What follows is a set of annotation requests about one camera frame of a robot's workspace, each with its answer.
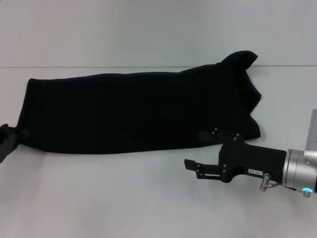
black sleeve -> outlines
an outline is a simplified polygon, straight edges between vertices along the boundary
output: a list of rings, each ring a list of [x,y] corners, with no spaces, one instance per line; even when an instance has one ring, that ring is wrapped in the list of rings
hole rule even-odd
[[[17,131],[49,152],[109,154],[209,146],[218,127],[260,137],[250,116],[261,95],[246,69],[257,56],[173,72],[30,79]]]

white surface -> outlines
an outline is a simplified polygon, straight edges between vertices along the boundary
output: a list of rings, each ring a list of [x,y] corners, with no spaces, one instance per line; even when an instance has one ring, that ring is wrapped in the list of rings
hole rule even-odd
[[[15,126],[28,78],[152,69],[0,69],[0,124]],[[180,69],[153,69],[178,71]],[[317,107],[316,67],[252,67],[263,98],[251,144],[304,149]],[[60,155],[20,146],[0,165],[1,238],[315,237],[317,195],[261,179],[197,180],[184,159],[217,163],[221,145],[118,155]]]
[[[0,66],[317,64],[314,0],[2,0]]]

cyan led light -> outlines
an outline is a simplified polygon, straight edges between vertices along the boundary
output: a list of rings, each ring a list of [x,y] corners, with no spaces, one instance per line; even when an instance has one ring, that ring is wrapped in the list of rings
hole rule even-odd
[[[313,192],[309,187],[304,187],[304,188],[303,188],[303,191],[304,191],[304,192]]]

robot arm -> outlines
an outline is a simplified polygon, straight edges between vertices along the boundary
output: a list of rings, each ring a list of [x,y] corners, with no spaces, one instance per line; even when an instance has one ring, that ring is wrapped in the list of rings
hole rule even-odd
[[[229,134],[216,128],[212,133],[224,144],[219,152],[218,165],[204,165],[185,160],[185,167],[196,172],[198,179],[231,182],[237,175],[262,178],[261,191],[283,185],[310,197],[317,192],[317,111],[313,110],[305,151],[282,150],[252,146],[243,136]]]

metal cylinder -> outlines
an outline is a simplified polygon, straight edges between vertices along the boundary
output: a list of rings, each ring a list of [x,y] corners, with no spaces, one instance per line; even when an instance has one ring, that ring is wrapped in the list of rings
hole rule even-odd
[[[305,152],[288,149],[283,169],[282,185],[303,191],[303,188],[315,190],[317,169],[304,161]]]

